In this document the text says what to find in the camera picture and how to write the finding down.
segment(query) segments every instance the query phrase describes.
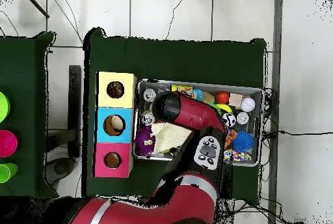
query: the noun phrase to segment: pink box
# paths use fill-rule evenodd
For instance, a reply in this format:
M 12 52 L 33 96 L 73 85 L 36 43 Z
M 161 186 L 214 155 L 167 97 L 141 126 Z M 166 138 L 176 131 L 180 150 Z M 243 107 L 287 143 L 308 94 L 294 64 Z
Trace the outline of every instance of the pink box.
M 106 166 L 104 158 L 110 152 L 120 157 L 116 168 Z M 133 167 L 131 143 L 96 143 L 95 177 L 127 178 Z

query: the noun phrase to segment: blue box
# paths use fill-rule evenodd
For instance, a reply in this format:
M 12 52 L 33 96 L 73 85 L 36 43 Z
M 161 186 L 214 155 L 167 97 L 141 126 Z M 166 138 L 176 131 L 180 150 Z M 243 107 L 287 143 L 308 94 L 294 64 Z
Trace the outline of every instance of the blue box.
M 119 115 L 125 121 L 125 130 L 120 135 L 110 136 L 103 129 L 104 120 L 111 115 Z M 98 107 L 97 143 L 130 143 L 133 130 L 133 109 Z

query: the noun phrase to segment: blue object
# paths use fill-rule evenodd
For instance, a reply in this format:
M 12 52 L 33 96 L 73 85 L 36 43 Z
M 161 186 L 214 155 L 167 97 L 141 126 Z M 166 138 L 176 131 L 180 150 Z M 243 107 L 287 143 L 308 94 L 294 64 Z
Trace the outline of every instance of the blue object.
M 193 89 L 193 95 L 195 100 L 204 101 L 204 93 L 200 89 Z
M 253 146 L 253 137 L 244 131 L 238 132 L 236 138 L 232 141 L 232 150 L 239 152 L 250 150 Z
M 104 129 L 104 120 L 110 115 L 119 115 L 125 120 L 125 130 L 119 136 L 110 136 Z M 132 109 L 104 108 L 97 110 L 97 143 L 130 143 L 132 129 Z

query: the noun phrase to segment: green cup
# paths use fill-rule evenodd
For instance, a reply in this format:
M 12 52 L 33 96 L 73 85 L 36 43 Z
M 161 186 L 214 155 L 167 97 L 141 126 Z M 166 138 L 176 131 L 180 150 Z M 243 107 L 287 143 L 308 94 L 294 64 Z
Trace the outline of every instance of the green cup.
M 2 122 L 8 116 L 9 111 L 9 100 L 2 92 L 0 92 L 0 122 Z
M 18 172 L 18 165 L 15 163 L 0 164 L 0 183 L 5 183 Z

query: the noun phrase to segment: silver can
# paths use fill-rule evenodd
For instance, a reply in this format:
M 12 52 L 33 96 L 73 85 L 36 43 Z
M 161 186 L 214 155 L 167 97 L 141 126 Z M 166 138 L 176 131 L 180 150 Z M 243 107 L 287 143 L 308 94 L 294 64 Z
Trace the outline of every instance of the silver can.
M 249 117 L 246 112 L 239 112 L 237 115 L 237 122 L 239 124 L 246 124 L 249 120 Z
M 145 126 L 151 126 L 155 122 L 155 117 L 150 110 L 146 110 L 141 114 L 141 121 Z
M 153 99 L 156 97 L 156 93 L 153 89 L 151 88 L 147 88 L 144 92 L 143 92 L 143 99 L 146 102 L 153 102 Z

